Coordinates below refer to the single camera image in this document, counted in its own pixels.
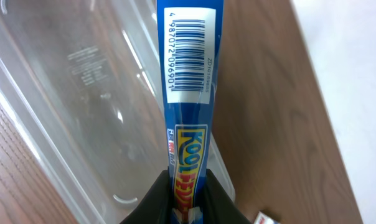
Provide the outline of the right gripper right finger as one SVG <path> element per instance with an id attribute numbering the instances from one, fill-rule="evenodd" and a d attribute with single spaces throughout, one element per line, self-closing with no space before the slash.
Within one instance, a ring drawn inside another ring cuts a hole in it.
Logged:
<path id="1" fill-rule="evenodd" d="M 206 170 L 203 191 L 203 224 L 250 224 L 223 189 L 214 173 Z"/>

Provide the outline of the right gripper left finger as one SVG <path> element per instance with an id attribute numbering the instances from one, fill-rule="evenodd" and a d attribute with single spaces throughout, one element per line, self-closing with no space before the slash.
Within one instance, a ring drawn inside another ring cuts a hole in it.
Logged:
<path id="1" fill-rule="evenodd" d="M 169 171 L 163 170 L 139 205 L 120 224 L 170 224 L 172 198 Z"/>

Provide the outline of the blue Kool Fever box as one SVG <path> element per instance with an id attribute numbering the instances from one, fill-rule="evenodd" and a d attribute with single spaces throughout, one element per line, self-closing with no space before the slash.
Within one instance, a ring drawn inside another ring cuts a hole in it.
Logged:
<path id="1" fill-rule="evenodd" d="M 223 0 L 159 0 L 157 35 L 171 223 L 203 223 Z"/>

